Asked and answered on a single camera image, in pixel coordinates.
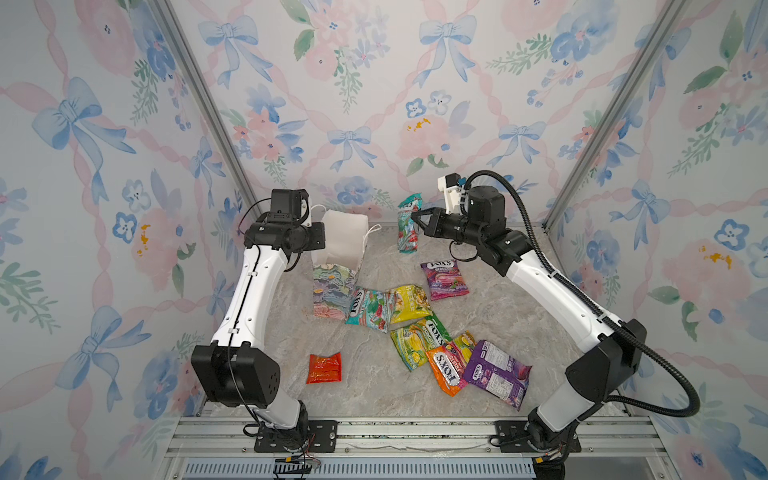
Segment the teal mint candy bag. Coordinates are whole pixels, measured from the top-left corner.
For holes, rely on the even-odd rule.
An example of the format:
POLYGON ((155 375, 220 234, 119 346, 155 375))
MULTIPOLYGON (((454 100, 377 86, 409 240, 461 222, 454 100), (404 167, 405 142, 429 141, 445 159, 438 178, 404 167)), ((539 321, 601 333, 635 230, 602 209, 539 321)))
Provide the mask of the teal mint candy bag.
POLYGON ((389 330, 391 299, 387 291, 357 288, 353 294, 346 325, 364 326, 382 333, 389 330))
POLYGON ((412 220, 412 214, 422 207, 422 195, 415 193, 398 205, 398 239, 400 253, 413 253, 418 248, 418 226, 412 220))

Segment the floral paper gift bag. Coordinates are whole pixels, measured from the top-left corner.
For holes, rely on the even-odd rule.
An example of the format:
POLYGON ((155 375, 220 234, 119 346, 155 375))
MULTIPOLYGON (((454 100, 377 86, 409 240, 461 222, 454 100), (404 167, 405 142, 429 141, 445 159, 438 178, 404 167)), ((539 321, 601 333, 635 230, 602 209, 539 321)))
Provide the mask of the floral paper gift bag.
POLYGON ((356 290, 369 237, 381 229, 366 215, 329 210, 323 205, 319 221, 325 229, 325 246, 311 253, 313 313, 317 318, 345 321, 356 290))

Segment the orange Fox's candy bag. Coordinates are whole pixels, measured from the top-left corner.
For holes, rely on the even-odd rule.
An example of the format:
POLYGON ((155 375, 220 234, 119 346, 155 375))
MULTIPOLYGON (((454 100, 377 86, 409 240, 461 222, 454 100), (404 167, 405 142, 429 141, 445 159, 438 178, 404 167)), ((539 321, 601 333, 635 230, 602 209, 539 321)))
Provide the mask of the orange Fox's candy bag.
POLYGON ((447 395, 454 397, 467 385, 463 375, 475 346, 473 335, 465 331, 426 353, 434 377, 447 395))

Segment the purple candy bag back side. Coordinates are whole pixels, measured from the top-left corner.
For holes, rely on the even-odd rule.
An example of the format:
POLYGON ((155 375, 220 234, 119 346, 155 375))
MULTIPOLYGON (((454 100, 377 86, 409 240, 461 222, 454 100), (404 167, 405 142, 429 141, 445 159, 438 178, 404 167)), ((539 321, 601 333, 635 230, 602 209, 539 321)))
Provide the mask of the purple candy bag back side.
POLYGON ((504 401, 519 411, 529 386, 532 367, 489 342, 481 340, 473 349, 462 379, 504 401))

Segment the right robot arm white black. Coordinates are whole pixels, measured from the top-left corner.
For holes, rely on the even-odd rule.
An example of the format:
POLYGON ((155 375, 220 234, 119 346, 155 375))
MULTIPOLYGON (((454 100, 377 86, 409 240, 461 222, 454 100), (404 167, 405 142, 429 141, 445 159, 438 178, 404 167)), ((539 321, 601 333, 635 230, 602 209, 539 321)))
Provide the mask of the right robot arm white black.
POLYGON ((530 227, 508 227, 505 199, 496 188, 459 185, 456 180, 448 175, 438 181, 444 207, 419 210, 412 219, 429 237, 475 247, 483 262, 537 300, 581 351, 567 367, 563 383, 529 414, 519 436, 540 452, 566 446, 577 426, 636 372, 641 351, 633 343, 644 340, 646 330, 635 320, 624 324, 613 314, 590 308, 581 290, 567 286, 530 227))

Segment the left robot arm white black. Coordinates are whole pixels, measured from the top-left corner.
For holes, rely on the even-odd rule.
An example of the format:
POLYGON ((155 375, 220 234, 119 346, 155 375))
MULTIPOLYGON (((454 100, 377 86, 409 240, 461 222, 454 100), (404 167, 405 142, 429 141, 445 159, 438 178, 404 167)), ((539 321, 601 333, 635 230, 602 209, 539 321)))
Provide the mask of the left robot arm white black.
POLYGON ((194 347, 191 365, 209 400, 244 406, 275 430, 297 430, 305 409, 280 387, 280 366, 266 353, 266 327, 290 257, 324 249, 325 225, 258 222, 244 237, 243 265, 232 300, 210 342, 194 347))

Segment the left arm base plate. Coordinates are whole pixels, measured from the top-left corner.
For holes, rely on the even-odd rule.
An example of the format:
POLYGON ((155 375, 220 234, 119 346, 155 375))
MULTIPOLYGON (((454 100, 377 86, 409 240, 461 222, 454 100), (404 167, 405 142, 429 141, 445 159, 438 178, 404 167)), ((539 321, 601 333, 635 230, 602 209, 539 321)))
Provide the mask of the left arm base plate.
POLYGON ((300 420, 296 427, 281 430, 263 427, 256 434, 256 453, 334 453, 339 423, 335 420, 300 420))

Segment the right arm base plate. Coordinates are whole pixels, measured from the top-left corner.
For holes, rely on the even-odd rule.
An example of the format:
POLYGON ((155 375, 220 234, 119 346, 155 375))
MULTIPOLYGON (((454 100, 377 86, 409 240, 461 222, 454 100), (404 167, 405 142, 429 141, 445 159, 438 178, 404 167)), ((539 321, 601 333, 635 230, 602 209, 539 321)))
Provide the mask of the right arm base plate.
POLYGON ((576 428, 578 420, 564 430, 550 431, 545 425, 531 424, 528 420, 499 420, 494 423, 495 433, 488 439, 492 447, 502 453, 554 454, 568 449, 580 453, 582 447, 576 428))

